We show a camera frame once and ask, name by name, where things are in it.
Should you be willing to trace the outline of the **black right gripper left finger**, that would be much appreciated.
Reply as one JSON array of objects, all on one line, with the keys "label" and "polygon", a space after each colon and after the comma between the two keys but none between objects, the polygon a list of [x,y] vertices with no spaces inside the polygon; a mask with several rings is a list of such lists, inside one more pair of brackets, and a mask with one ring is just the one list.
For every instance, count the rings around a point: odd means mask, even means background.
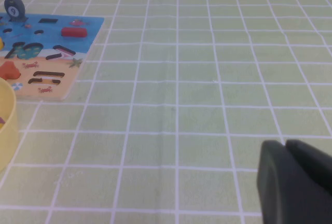
[{"label": "black right gripper left finger", "polygon": [[285,145],[261,145],[257,190],[263,223],[331,223],[331,182],[316,183]]}]

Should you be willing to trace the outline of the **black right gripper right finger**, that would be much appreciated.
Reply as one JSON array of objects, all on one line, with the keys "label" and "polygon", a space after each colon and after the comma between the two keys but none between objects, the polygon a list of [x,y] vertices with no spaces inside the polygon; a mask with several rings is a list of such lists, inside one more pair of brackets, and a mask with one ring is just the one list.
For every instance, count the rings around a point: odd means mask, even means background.
[{"label": "black right gripper right finger", "polygon": [[286,149],[316,183],[331,182],[331,156],[296,139],[286,141]]}]

